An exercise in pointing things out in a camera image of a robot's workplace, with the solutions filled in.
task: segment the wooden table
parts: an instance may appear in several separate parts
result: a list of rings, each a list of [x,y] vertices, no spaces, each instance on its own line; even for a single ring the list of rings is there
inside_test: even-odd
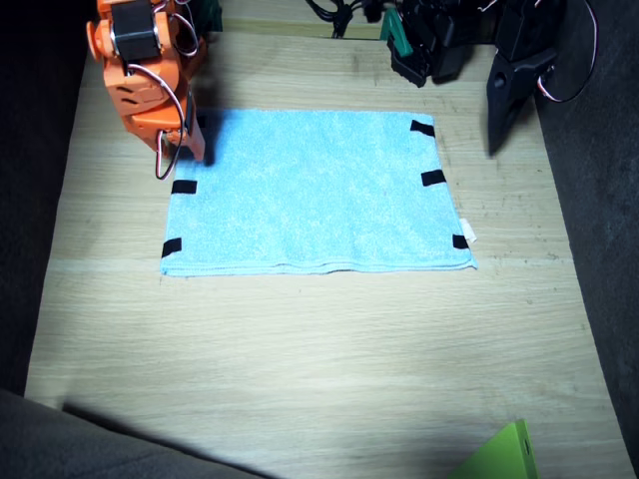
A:
[[[87,64],[28,397],[290,478],[445,477],[528,420],[542,477],[633,477],[539,121],[485,152],[493,49],[416,89],[380,42],[225,33],[228,106],[432,114],[478,270],[171,278],[170,182]]]
[[[329,11],[329,0],[316,0]],[[332,24],[318,19],[305,0],[221,0],[225,31],[330,38]],[[345,38],[377,39],[380,24],[368,24],[361,9],[353,12]]]

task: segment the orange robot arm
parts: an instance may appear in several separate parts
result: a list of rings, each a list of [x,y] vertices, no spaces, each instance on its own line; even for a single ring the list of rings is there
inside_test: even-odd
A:
[[[91,54],[103,64],[116,110],[126,129],[157,152],[160,180],[171,173],[180,148],[189,148],[198,161],[205,152],[189,83],[206,43],[196,36],[189,1],[98,0],[100,22],[87,24]],[[165,138],[176,148],[162,173]]]

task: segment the black velcro strip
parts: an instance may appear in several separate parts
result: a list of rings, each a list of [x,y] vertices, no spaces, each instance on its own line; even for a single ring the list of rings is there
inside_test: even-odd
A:
[[[174,195],[175,193],[182,195],[194,195],[197,190],[198,182],[193,182],[191,180],[175,180],[173,182],[171,195]]]
[[[452,236],[452,245],[455,249],[468,249],[468,241],[461,235]]]
[[[162,248],[162,257],[167,257],[169,254],[173,252],[178,252],[182,250],[182,239],[181,238],[173,238],[165,241],[164,247]]]
[[[413,120],[410,124],[410,130],[412,132],[421,132],[435,138],[435,127],[433,125],[425,125],[424,123]]]
[[[432,172],[421,174],[421,183],[425,187],[437,185],[438,183],[446,183],[446,177],[443,175],[442,170],[433,170]]]

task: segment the green object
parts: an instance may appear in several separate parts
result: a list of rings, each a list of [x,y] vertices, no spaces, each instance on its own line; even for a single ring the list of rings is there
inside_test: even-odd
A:
[[[222,31],[222,8],[219,0],[192,0],[189,7],[199,37],[209,32]]]
[[[389,36],[392,37],[392,43],[400,57],[403,58],[412,55],[412,47],[408,43],[406,33],[403,31],[401,18],[399,18],[396,8],[386,10],[383,16],[383,23],[381,24],[379,40],[385,42]]]
[[[448,479],[538,479],[535,454],[523,419],[508,424]]]

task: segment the dark fabric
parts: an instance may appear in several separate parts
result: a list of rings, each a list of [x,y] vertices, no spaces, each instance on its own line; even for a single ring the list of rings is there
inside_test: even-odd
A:
[[[253,474],[102,429],[0,390],[6,479],[251,479]]]
[[[19,394],[26,384],[87,51],[84,21],[91,15],[91,3],[3,5],[0,387]]]
[[[639,473],[639,2],[592,0],[597,69],[572,103],[538,99],[541,124],[601,367]],[[569,96],[585,77],[590,16],[569,1],[550,83]]]

